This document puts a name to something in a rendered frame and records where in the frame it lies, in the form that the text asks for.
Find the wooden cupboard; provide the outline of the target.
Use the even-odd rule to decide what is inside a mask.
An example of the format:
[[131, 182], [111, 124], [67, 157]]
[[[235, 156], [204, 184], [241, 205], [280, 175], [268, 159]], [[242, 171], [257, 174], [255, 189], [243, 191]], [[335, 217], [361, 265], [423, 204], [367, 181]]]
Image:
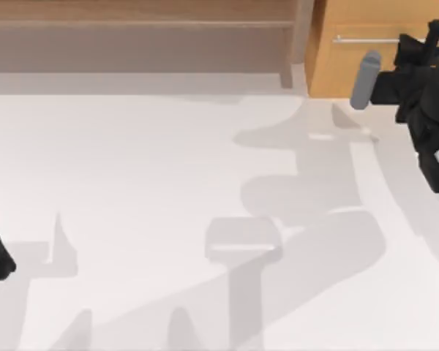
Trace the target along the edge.
[[439, 19], [439, 0], [315, 0], [304, 59], [308, 94], [335, 97], [329, 87], [331, 41], [337, 26], [429, 23]]

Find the wooden cupboard door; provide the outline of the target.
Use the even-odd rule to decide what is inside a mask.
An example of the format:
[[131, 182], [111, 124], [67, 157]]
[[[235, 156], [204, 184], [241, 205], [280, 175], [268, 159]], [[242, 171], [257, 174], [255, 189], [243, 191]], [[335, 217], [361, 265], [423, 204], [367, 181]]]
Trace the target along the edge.
[[[396, 23], [394, 25], [337, 26], [332, 39], [337, 35], [347, 38], [398, 38], [402, 33], [425, 39], [427, 23]], [[329, 87], [335, 97], [349, 97], [353, 91], [356, 75], [364, 55], [376, 50], [381, 55], [381, 69], [392, 70], [397, 52], [397, 43], [342, 44], [331, 41], [330, 59], [332, 79]]]

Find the wooden open shelf unit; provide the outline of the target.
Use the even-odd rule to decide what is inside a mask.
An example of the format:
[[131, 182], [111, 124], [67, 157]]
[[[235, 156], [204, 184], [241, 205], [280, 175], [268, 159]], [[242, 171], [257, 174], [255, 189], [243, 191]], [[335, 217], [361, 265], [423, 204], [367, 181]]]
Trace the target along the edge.
[[305, 0], [0, 0], [0, 73], [272, 73]]

